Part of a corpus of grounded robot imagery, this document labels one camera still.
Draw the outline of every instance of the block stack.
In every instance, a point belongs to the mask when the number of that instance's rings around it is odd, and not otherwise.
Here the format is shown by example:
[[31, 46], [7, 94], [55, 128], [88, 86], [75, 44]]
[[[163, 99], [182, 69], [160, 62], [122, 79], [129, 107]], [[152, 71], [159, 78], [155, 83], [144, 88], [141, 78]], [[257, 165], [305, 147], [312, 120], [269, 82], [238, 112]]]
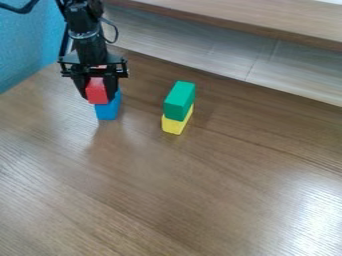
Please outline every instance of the block stack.
[[120, 88], [116, 92], [107, 92], [103, 78], [91, 78], [87, 87], [88, 102], [94, 104], [96, 116], [99, 120], [115, 120], [121, 103]]
[[180, 135], [194, 110], [195, 84], [177, 81], [163, 104], [162, 129]]

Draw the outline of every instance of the wall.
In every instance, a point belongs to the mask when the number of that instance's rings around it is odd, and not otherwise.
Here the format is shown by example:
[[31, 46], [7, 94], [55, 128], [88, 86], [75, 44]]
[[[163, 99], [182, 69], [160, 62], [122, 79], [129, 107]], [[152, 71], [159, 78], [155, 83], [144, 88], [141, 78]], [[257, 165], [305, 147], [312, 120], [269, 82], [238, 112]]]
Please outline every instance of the wall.
[[[29, 0], [0, 0], [21, 7]], [[26, 15], [0, 9], [0, 93], [56, 61], [64, 21], [53, 0]]]

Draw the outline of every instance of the wooden table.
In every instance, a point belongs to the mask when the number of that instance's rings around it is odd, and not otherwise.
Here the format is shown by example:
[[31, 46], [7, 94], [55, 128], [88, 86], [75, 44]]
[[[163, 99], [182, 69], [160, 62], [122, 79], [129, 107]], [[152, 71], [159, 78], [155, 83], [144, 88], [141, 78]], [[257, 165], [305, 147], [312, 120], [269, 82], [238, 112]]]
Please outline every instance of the wooden table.
[[[126, 55], [114, 122], [57, 65], [0, 96], [0, 255], [341, 255], [340, 108]], [[179, 137], [177, 79], [197, 84]]]

